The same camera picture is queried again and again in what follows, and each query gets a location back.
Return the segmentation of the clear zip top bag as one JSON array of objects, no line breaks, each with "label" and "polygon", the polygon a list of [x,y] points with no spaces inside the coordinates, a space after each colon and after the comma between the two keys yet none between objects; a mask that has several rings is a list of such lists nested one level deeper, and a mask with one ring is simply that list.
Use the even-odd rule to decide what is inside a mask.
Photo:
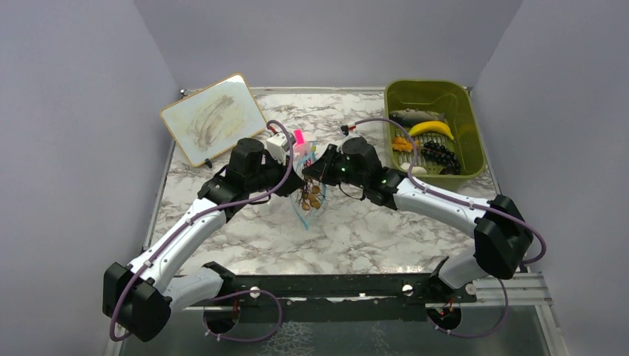
[{"label": "clear zip top bag", "polygon": [[308,141],[297,147],[294,155],[294,172],[303,182],[289,198],[297,218],[306,231],[316,223],[326,207],[327,187],[303,173],[305,168],[316,161],[317,141]]}]

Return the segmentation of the yellow toy banana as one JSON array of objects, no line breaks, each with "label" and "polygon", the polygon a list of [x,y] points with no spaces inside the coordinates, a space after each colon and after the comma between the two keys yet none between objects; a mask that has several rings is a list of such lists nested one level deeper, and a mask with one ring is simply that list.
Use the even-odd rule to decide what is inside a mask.
[{"label": "yellow toy banana", "polygon": [[449,125],[438,120],[418,123],[417,125],[412,126],[408,131],[410,136],[419,136],[420,134],[425,134],[427,132],[434,132],[441,134],[452,141],[455,140]]}]

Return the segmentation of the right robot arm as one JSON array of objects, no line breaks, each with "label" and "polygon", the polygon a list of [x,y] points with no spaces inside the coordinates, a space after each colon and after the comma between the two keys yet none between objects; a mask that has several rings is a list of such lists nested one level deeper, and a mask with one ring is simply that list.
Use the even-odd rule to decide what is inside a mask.
[{"label": "right robot arm", "polygon": [[328,145],[303,173],[324,185],[355,186],[375,205],[424,215],[473,238],[473,248],[445,258],[431,273],[428,292],[439,302],[486,276],[509,280],[533,242],[509,197],[483,200],[421,182],[382,165],[373,146],[362,137],[348,139],[341,147]]}]

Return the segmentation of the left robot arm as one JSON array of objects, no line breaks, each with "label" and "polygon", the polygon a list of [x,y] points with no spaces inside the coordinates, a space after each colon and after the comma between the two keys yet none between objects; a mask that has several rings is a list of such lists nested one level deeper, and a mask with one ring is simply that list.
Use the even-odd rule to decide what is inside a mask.
[{"label": "left robot arm", "polygon": [[244,206],[275,194],[287,197],[302,185],[294,171],[294,138],[276,133],[265,142],[240,139],[230,160],[205,182],[183,216],[152,247],[128,264],[105,271],[102,310],[111,319],[112,341],[131,335],[155,338],[171,314],[201,300],[221,305],[233,294],[234,275],[210,263],[178,277],[182,264]]}]

